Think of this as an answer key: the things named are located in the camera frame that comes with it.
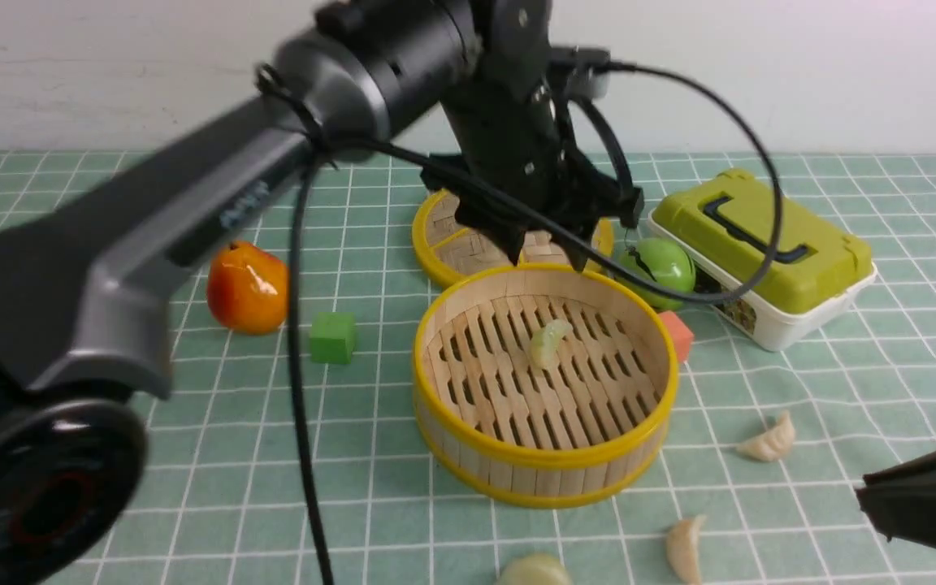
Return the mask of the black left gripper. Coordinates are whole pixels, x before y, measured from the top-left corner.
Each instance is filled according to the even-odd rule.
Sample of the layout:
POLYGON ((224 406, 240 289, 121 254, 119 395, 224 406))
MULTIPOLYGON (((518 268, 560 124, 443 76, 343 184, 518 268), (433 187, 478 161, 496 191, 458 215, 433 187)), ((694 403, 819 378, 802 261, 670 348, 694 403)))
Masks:
MULTIPOLYGON (((597 255, 599 219, 635 228, 645 206, 612 126, 593 102, 605 93, 610 60, 606 49, 466 50, 466 76, 441 100, 460 151, 431 156, 560 222, 570 234, 561 238, 561 247, 575 271, 585 271, 597 255), (577 145, 570 104, 597 130, 613 176, 577 145)), ((461 199, 454 219, 518 265, 530 228, 520 212, 489 200, 461 199)))

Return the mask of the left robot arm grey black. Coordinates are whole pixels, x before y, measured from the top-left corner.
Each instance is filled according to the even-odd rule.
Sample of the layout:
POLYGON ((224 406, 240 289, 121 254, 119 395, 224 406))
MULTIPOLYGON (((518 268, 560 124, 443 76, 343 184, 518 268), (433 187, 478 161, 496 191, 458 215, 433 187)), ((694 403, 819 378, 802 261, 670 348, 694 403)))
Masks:
POLYGON ((258 95, 88 193, 0 230, 0 584, 37 584, 110 529, 146 459, 135 392, 167 397, 171 295, 293 183, 365 159, 435 105, 458 155, 431 188, 508 256, 553 223, 572 267, 634 228, 624 162, 576 148, 609 52, 548 39, 549 1, 334 1, 256 71, 258 95))

